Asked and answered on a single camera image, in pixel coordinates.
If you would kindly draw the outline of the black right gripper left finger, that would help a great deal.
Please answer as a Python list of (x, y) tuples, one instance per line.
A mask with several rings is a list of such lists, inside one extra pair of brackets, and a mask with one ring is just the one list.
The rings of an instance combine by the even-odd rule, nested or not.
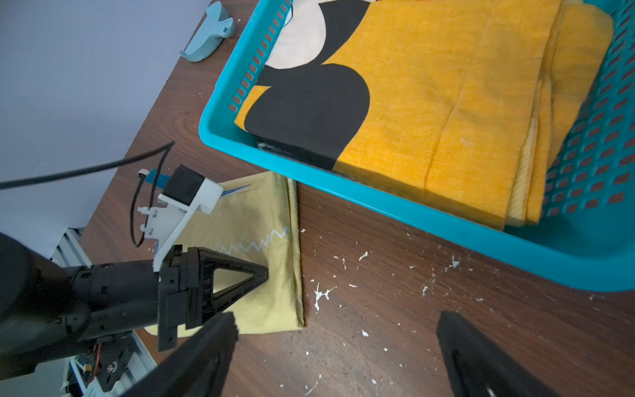
[(237, 341), (234, 315), (218, 314), (125, 395), (220, 396)]

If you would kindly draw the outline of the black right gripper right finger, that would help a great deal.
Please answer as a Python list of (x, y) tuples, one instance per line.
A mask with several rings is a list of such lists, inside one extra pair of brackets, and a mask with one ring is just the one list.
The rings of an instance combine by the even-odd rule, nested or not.
[(455, 396), (557, 394), (458, 313), (441, 313), (437, 337)]

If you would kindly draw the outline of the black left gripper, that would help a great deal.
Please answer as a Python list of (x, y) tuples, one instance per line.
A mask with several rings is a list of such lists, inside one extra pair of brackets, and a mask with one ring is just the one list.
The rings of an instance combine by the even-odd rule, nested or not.
[(209, 249), (174, 246), (158, 272), (130, 261), (69, 268), (70, 290), (88, 310), (79, 341), (158, 327), (158, 349), (176, 346), (180, 325), (202, 326), (269, 279), (269, 269)]

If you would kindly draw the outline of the orange patterned pillowcase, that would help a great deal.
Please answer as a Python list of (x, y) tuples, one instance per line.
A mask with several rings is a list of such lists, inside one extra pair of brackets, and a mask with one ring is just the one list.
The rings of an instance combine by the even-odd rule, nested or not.
[(582, 1), (295, 1), (235, 123), (377, 190), (535, 225), (613, 35)]

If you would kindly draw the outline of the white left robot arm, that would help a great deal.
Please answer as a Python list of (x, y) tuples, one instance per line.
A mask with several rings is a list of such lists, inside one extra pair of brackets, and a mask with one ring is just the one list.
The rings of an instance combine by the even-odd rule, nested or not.
[(88, 352), (106, 337), (157, 326), (159, 351), (264, 284), (265, 266), (176, 245), (150, 260), (63, 268), (1, 238), (1, 377)]

